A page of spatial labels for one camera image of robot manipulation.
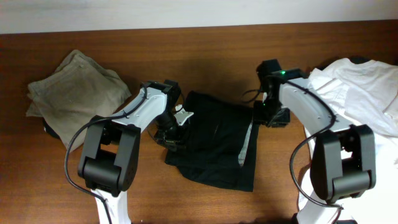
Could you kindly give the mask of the black shorts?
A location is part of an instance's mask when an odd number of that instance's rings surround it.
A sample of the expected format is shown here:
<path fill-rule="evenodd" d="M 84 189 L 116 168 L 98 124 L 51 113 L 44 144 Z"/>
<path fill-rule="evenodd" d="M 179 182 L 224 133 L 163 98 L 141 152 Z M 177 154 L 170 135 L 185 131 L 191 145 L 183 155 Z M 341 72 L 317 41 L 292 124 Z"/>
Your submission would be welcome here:
<path fill-rule="evenodd" d="M 254 189 L 259 126 L 252 109 L 191 91 L 185 110 L 189 119 L 186 147 L 168 151 L 165 163 L 187 179 L 221 189 Z"/>

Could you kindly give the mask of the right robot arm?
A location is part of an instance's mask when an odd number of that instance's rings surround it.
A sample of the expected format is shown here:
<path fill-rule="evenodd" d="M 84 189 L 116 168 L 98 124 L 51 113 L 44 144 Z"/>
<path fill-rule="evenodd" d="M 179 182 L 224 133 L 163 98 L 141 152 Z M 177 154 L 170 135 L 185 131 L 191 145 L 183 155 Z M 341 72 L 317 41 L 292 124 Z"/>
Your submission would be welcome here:
<path fill-rule="evenodd" d="M 366 125 L 354 125 L 341 117 L 313 89 L 304 71 L 284 70 L 278 60 L 263 61 L 256 69 L 263 99 L 254 102 L 254 121 L 272 128 L 289 124 L 293 113 L 308 136 L 293 150 L 289 169 L 299 149 L 313 140 L 310 182 L 305 193 L 297 178 L 292 180 L 307 199 L 293 223 L 339 223 L 343 206 L 337 202 L 358 198 L 376 185 L 374 133 Z"/>

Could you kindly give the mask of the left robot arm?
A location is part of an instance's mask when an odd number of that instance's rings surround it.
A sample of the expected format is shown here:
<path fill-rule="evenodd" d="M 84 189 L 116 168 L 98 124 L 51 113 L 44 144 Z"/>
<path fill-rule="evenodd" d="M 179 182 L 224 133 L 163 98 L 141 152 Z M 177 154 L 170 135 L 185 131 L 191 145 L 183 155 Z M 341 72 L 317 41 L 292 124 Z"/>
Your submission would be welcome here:
<path fill-rule="evenodd" d="M 109 117 L 94 116 L 86 125 L 78 165 L 95 197 L 100 223 L 130 223 L 127 190 L 137 172 L 142 132 L 155 123 L 155 142 L 170 151 L 184 149 L 191 112 L 177 104 L 181 95 L 177 82 L 149 81 L 123 109 Z"/>

